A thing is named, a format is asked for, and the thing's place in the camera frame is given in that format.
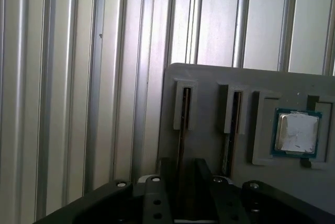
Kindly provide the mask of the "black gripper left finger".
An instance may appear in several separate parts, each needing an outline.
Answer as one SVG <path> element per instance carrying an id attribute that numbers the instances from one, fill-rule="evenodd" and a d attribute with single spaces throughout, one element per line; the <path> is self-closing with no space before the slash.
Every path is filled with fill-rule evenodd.
<path id="1" fill-rule="evenodd" d="M 159 173 L 136 183 L 116 180 L 38 220 L 38 223 L 173 223 L 165 179 L 170 158 L 159 162 Z"/>

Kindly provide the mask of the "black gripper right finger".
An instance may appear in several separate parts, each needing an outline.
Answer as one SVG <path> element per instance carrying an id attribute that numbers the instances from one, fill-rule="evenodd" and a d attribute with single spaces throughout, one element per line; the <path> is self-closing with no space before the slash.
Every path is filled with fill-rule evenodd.
<path id="1" fill-rule="evenodd" d="M 204 159 L 195 159 L 197 191 L 218 223 L 334 223 L 334 215 L 261 181 L 241 188 L 212 175 Z"/>

